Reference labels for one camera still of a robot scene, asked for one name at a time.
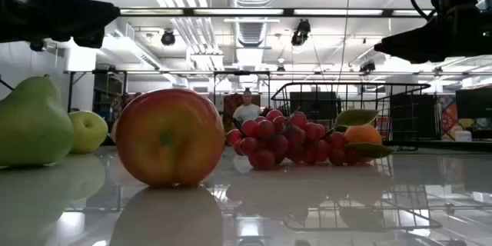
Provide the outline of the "yellow-green apple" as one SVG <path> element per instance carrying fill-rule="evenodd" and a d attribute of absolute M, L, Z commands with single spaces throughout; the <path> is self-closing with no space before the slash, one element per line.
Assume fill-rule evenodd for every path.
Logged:
<path fill-rule="evenodd" d="M 72 154 L 90 154 L 96 151 L 108 136 L 106 121 L 93 111 L 73 111 L 71 119 L 75 140 Z"/>

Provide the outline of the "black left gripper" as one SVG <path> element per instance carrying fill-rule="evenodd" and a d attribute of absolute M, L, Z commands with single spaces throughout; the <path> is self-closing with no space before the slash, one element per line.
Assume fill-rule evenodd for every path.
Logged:
<path fill-rule="evenodd" d="M 56 21 L 53 0 L 0 0 L 0 43 L 28 42 L 33 51 L 45 47 L 45 39 L 67 42 L 73 38 L 84 48 L 101 48 L 105 26 L 120 16 L 120 8 L 109 2 L 74 0 L 71 9 L 74 36 Z"/>

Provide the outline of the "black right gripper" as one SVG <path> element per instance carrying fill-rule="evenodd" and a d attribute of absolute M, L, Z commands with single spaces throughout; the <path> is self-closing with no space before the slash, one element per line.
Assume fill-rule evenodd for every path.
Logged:
<path fill-rule="evenodd" d="M 422 27 L 382 38 L 374 50 L 411 64 L 492 55 L 492 12 L 458 5 L 437 12 Z"/>

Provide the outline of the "long ceiling light strip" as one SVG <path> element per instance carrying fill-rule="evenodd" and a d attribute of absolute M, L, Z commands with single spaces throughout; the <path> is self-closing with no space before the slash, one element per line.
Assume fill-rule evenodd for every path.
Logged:
<path fill-rule="evenodd" d="M 120 8 L 122 17 L 419 18 L 415 10 L 393 8 Z"/>

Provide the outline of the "green pear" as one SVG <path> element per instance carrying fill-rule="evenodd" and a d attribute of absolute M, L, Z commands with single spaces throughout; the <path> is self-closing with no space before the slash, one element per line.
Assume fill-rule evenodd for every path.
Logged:
<path fill-rule="evenodd" d="M 49 76 L 26 78 L 0 100 L 0 166 L 55 163 L 74 141 L 61 92 Z"/>

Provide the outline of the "black panel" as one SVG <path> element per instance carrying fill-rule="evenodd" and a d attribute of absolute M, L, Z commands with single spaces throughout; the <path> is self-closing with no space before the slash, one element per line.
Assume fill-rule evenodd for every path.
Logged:
<path fill-rule="evenodd" d="M 433 95 L 398 94 L 391 97 L 391 132 L 394 141 L 437 139 Z"/>

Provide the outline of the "red grape bunch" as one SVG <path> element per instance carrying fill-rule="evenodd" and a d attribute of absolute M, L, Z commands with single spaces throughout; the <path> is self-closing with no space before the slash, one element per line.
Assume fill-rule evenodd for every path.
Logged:
<path fill-rule="evenodd" d="M 284 160 L 295 164 L 351 166 L 362 162 L 361 154 L 346 148 L 341 131 L 308 121 L 301 111 L 284 117 L 270 110 L 253 120 L 233 120 L 235 128 L 225 136 L 237 155 L 246 156 L 258 170 L 270 170 Z"/>

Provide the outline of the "black metal frame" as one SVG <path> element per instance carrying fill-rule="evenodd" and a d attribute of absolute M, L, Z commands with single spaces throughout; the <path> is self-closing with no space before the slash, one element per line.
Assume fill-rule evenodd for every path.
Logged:
<path fill-rule="evenodd" d="M 178 80 L 175 78 L 175 75 L 186 75 L 186 76 L 209 76 L 211 75 L 214 79 L 214 87 L 217 86 L 216 83 L 216 77 L 218 75 L 235 75 L 235 76 L 245 76 L 245 75 L 265 75 L 268 77 L 268 83 L 267 86 L 270 87 L 271 83 L 271 71 L 244 71 L 244 70 L 239 70 L 239 71 L 180 71 L 180 70 L 117 70 L 117 69 L 112 69 L 112 70 L 103 70 L 103 69 L 94 69 L 91 71 L 64 71 L 65 74 L 69 75 L 69 86 L 68 86 L 68 104 L 67 104 L 67 110 L 71 111 L 71 104 L 72 104 L 72 95 L 73 95 L 73 88 L 74 85 L 77 81 L 79 81 L 83 76 L 86 74 L 91 74 L 91 75 L 109 75 L 109 74 L 116 74 L 116 75 L 123 75 L 124 76 L 124 81 L 123 81 L 123 92 L 128 91 L 128 76 L 129 75 L 162 75 L 169 81 L 173 82 L 174 84 L 178 83 Z"/>

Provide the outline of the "orange with green leaves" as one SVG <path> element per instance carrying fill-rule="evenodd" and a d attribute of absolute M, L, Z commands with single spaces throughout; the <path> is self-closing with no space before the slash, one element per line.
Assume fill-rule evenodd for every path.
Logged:
<path fill-rule="evenodd" d="M 378 110 L 351 109 L 341 112 L 335 119 L 336 130 L 344 129 L 345 156 L 353 164 L 368 163 L 392 155 L 395 150 L 383 145 L 380 132 L 374 127 Z"/>

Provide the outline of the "colourful patterned cloth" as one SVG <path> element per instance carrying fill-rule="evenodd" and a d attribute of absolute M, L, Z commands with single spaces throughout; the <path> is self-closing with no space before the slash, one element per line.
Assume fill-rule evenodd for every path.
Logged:
<path fill-rule="evenodd" d="M 443 141 L 454 141 L 456 132 L 462 131 L 457 117 L 457 103 L 454 95 L 439 95 L 440 133 Z"/>

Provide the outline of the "black monitor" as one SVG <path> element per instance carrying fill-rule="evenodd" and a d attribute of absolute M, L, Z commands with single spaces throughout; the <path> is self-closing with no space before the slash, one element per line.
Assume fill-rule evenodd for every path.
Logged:
<path fill-rule="evenodd" d="M 310 121 L 335 119 L 341 112 L 341 100 L 332 91 L 290 93 L 291 111 L 302 111 Z"/>
<path fill-rule="evenodd" d="M 455 95 L 459 119 L 492 118 L 492 88 L 458 90 Z"/>

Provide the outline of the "red-yellow apple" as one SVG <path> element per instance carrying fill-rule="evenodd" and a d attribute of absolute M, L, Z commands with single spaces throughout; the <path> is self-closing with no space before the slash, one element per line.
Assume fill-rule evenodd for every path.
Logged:
<path fill-rule="evenodd" d="M 215 105 L 183 88 L 150 91 L 132 100 L 118 119 L 115 137 L 124 168 L 153 187 L 199 184 L 225 147 Z"/>

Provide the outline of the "person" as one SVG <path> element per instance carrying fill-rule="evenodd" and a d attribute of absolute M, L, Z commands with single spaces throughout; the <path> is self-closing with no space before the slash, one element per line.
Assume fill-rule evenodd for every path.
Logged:
<path fill-rule="evenodd" d="M 261 113 L 261 108 L 252 102 L 252 93 L 246 88 L 242 98 L 242 104 L 236 108 L 232 118 L 237 121 L 255 120 Z"/>

